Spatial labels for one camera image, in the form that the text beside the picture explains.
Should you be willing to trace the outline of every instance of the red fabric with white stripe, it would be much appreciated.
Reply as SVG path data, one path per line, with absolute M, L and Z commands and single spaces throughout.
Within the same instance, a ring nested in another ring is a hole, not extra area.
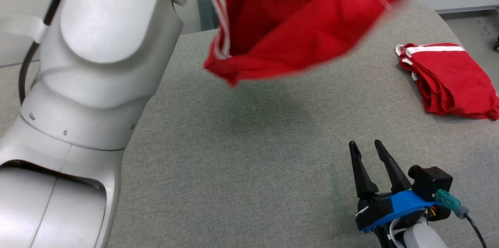
M 412 73 L 425 110 L 473 119 L 499 119 L 499 97 L 487 74 L 459 45 L 398 45 L 400 66 Z
M 344 54 L 397 0 L 212 1 L 221 29 L 205 68 L 234 86 Z

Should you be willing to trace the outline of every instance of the red garment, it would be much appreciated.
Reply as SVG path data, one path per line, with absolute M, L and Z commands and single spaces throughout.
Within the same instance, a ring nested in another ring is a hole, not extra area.
M 474 119 L 499 119 L 499 97 L 487 74 L 460 46 L 397 45 L 400 66 L 412 72 L 425 110 Z
M 221 29 L 205 68 L 235 86 L 344 54 L 397 0 L 212 1 Z

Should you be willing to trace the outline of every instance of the blurry red cloth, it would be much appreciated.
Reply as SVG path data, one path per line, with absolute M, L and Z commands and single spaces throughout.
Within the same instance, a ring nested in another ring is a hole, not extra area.
M 487 74 L 459 45 L 397 45 L 400 66 L 412 73 L 425 110 L 473 119 L 499 119 L 499 97 Z
M 397 0 L 212 0 L 220 31 L 205 68 L 232 86 L 338 57 Z

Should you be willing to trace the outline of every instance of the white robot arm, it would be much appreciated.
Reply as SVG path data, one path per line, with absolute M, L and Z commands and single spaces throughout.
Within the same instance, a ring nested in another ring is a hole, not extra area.
M 173 2 L 185 0 L 61 0 L 49 27 L 0 19 L 42 43 L 39 80 L 0 139 L 1 247 L 107 246 L 125 147 L 182 29 Z M 417 225 L 407 235 L 440 240 Z

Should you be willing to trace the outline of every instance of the folded red cloth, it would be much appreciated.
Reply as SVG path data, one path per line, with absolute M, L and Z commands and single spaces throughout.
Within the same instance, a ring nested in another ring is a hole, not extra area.
M 221 29 L 205 68 L 235 86 L 344 54 L 397 0 L 212 1 Z
M 499 119 L 499 97 L 487 74 L 459 45 L 397 45 L 400 66 L 412 72 L 425 110 L 474 119 Z

